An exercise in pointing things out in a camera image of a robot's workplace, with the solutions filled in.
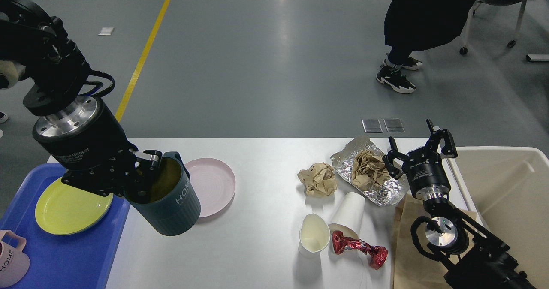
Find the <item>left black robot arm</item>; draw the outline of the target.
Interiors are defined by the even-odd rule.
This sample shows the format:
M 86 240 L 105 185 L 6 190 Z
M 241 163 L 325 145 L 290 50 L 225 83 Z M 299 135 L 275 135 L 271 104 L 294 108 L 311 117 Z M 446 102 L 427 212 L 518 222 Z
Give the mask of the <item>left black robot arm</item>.
M 66 172 L 63 183 L 100 196 L 151 201 L 162 153 L 139 152 L 103 97 L 115 87 L 92 70 L 63 22 L 31 0 L 1 0 L 1 88 L 31 78 L 23 104 L 33 138 Z

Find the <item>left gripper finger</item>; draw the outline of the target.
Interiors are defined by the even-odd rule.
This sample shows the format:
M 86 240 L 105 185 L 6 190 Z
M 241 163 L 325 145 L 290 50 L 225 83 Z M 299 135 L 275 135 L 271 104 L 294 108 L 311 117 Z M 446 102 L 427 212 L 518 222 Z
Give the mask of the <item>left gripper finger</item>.
M 129 182 L 129 171 L 115 171 L 114 169 L 67 170 L 61 177 L 61 182 L 103 197 L 109 194 L 122 197 L 125 186 Z
M 162 153 L 129 150 L 129 193 L 150 193 L 160 174 Z

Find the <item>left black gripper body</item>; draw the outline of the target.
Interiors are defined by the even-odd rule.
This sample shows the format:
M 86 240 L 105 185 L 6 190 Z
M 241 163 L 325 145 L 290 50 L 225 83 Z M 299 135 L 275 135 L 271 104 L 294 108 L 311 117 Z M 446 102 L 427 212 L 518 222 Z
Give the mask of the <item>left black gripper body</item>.
M 33 138 L 67 170 L 129 171 L 129 150 L 137 150 L 105 103 L 90 96 L 40 117 Z

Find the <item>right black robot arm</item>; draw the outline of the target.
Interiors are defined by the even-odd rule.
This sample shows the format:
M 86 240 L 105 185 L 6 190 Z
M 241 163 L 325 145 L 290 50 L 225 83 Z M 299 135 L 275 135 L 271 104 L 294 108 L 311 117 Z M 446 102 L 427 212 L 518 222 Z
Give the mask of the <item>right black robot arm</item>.
M 427 212 L 410 226 L 416 250 L 445 266 L 444 279 L 453 289 L 533 288 L 527 273 L 516 271 L 518 263 L 509 255 L 508 244 L 451 203 L 442 160 L 456 158 L 457 148 L 447 129 L 426 122 L 431 134 L 424 146 L 402 154 L 390 137 L 383 156 L 389 175 L 406 175 L 412 196 Z

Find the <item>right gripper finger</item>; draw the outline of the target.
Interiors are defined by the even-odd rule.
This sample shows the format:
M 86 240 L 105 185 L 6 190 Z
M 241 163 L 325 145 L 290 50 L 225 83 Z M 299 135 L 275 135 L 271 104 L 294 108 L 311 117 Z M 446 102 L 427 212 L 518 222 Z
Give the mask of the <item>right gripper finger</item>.
M 458 152 L 455 146 L 455 141 L 448 129 L 440 129 L 433 124 L 431 119 L 426 119 L 428 129 L 431 132 L 425 148 L 428 151 L 434 152 L 441 159 L 457 158 Z
M 398 169 L 395 166 L 395 159 L 399 159 L 404 161 L 404 158 L 406 157 L 405 154 L 402 154 L 397 147 L 396 140 L 394 137 L 388 137 L 389 140 L 389 150 L 386 155 L 382 157 L 382 160 L 384 161 L 386 165 L 387 172 L 389 175 L 398 180 L 402 177 L 403 171 L 401 169 Z

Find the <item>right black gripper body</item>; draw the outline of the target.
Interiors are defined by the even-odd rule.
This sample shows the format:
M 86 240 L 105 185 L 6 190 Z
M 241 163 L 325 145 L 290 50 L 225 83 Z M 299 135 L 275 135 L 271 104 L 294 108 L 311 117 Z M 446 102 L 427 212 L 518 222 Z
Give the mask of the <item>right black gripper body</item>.
M 420 147 L 408 152 L 407 156 L 410 159 L 403 161 L 402 170 L 414 198 L 435 199 L 449 194 L 451 186 L 441 164 L 441 154 Z

